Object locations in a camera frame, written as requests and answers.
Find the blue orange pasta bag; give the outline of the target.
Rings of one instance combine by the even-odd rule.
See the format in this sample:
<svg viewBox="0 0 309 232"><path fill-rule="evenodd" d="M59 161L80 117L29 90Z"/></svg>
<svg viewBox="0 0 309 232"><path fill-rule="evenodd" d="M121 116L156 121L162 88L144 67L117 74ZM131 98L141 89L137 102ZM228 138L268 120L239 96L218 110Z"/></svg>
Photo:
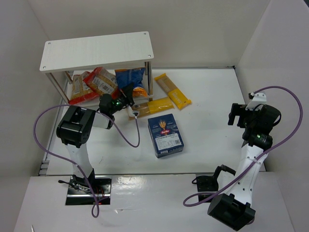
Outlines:
<svg viewBox="0 0 309 232"><path fill-rule="evenodd" d="M143 67L115 70L115 77L118 88L122 89L125 86L133 83L133 97L147 97L147 91L142 84L144 72L145 68Z"/></svg>

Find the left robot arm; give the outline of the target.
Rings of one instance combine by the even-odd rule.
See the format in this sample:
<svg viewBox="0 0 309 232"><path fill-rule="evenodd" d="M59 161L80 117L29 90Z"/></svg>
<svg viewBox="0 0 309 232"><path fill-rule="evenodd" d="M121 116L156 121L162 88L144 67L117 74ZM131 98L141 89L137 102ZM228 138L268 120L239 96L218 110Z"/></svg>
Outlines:
<svg viewBox="0 0 309 232"><path fill-rule="evenodd" d="M113 114L129 106L133 106L133 84L120 89L118 98L110 94L99 98L98 111L71 105L61 119L56 135L66 146L70 159L73 161L73 185L94 187L95 172L90 164L86 142L92 127L109 130L114 122Z"/></svg>

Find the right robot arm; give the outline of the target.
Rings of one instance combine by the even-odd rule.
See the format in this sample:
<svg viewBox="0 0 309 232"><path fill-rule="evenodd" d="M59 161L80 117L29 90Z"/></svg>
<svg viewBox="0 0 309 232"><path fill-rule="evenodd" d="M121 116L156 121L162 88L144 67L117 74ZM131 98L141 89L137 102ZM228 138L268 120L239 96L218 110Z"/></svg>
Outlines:
<svg viewBox="0 0 309 232"><path fill-rule="evenodd" d="M266 150L273 144L270 132L279 123L281 113L267 104L260 103L253 109L247 109L244 104L234 103L228 116L230 126L236 116L239 117L237 126L244 129L240 163L235 173L237 181L225 193L212 199L208 215L239 231L254 220L253 188L261 165L268 156Z"/></svg>

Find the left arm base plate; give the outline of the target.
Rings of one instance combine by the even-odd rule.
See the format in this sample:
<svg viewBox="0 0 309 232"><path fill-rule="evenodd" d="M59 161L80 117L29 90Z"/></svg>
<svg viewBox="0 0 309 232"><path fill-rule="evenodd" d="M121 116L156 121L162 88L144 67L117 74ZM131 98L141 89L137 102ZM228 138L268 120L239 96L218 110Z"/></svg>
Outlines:
<svg viewBox="0 0 309 232"><path fill-rule="evenodd" d="M68 191L65 205L94 205L95 200L88 186L75 184L73 177L70 181L64 182L68 184ZM110 205L111 202L112 179L107 176L96 176L93 182L93 191L98 200L99 205Z"/></svg>

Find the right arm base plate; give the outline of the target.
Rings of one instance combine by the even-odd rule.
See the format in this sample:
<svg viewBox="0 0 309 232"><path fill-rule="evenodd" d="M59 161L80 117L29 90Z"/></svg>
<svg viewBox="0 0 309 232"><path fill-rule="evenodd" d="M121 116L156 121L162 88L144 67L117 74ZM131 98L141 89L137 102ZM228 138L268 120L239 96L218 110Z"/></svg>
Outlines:
<svg viewBox="0 0 309 232"><path fill-rule="evenodd" d="M192 180L192 184L197 186L198 192L209 192L209 194L202 194L198 196L198 201L202 201L213 193L217 192L219 189L219 184L217 181L217 177L208 176L208 175L200 175L197 176L195 179Z"/></svg>

